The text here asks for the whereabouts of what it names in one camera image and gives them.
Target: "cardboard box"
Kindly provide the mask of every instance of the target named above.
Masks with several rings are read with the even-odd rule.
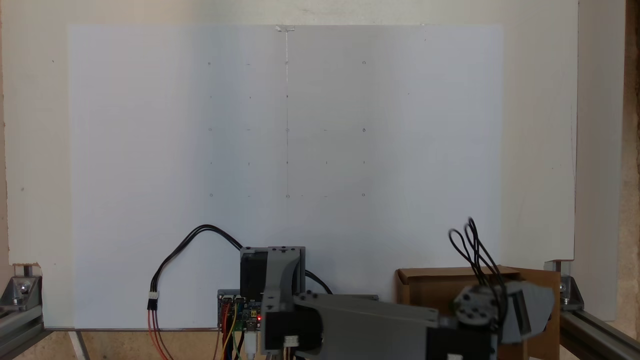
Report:
[[[544,270],[508,268],[498,266],[507,281],[524,280],[552,288],[556,303],[545,331],[519,345],[501,345],[498,358],[504,360],[542,360],[560,358],[560,273]],[[490,277],[491,272],[483,268]],[[477,284],[470,267],[467,268],[412,268],[396,270],[396,302],[414,306],[433,307],[443,315],[452,315],[450,304],[468,285]]]

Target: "circuit board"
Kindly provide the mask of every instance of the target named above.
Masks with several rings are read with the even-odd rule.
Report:
[[[240,290],[218,290],[218,328],[221,327],[223,319],[223,310],[228,306],[227,324],[234,321],[234,309],[237,307],[235,314],[236,324],[234,331],[258,331],[260,330],[260,321],[262,316],[260,309],[262,302],[247,300],[240,296]]]

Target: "white wall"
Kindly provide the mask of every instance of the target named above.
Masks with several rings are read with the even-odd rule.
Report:
[[[573,257],[577,0],[6,0],[3,74],[11,263],[38,262],[45,324],[72,327],[67,24],[502,24],[507,265]]]
[[[614,320],[625,66],[624,0],[582,0],[579,32],[579,141],[572,275],[584,297],[585,310],[603,320]]]

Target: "white paper sheet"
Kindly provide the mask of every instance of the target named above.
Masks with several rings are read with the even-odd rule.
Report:
[[[396,268],[463,265],[447,230],[468,215],[497,253],[499,27],[69,32],[77,328],[144,328],[151,277],[203,223],[304,245],[335,292],[383,300]],[[238,280],[200,235],[163,272],[162,326],[214,327]]]

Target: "robotic arm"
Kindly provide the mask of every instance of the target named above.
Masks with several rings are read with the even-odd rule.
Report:
[[[508,282],[506,315],[495,329],[498,309],[487,286],[465,288],[454,300],[455,316],[443,316],[428,307],[305,291],[304,259],[303,247],[241,249],[240,296],[262,302],[261,352],[271,359],[283,359],[288,348],[312,360],[495,360],[498,344],[542,332],[554,306],[551,289]],[[254,336],[247,332],[246,343]]]

